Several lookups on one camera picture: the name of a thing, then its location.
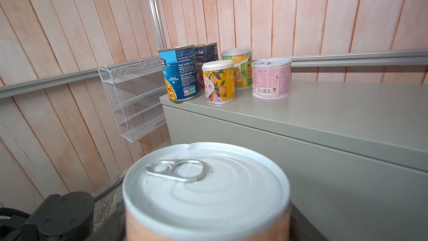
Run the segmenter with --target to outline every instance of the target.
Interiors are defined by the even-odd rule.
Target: pink can
[[[260,99],[281,99],[290,95],[292,60],[270,58],[253,60],[253,95]]]

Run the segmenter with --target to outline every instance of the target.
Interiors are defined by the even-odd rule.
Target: blue can label
[[[159,52],[168,96],[184,100],[200,92],[194,48]]]

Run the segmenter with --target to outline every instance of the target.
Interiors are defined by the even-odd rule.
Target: wire rack
[[[120,134],[135,142],[166,122],[159,101],[167,91],[159,57],[98,69]]]

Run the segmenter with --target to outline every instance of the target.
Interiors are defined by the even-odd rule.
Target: wall
[[[159,0],[168,47],[253,57],[428,48],[428,0]],[[293,68],[293,79],[428,83],[426,66]]]
[[[0,85],[157,55],[147,0],[0,0]],[[93,193],[169,138],[120,136],[99,78],[0,100],[0,206]]]

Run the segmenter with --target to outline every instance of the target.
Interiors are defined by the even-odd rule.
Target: can
[[[249,88],[253,83],[251,71],[251,48],[233,48],[221,53],[223,60],[232,60],[235,63],[235,88]]]
[[[290,95],[292,80],[292,60],[290,58],[270,58],[254,60],[253,96],[274,100]]]
[[[159,149],[123,182],[128,241],[287,241],[290,184],[269,158],[224,143]]]
[[[162,72],[170,101],[191,100],[201,94],[193,45],[160,50]]]
[[[205,97],[211,104],[227,104],[235,99],[232,60],[207,62],[202,66]]]
[[[198,69],[198,80],[201,88],[204,86],[204,77],[202,74],[202,65],[206,62],[218,60],[217,42],[210,44],[201,44],[195,46],[195,60]]]

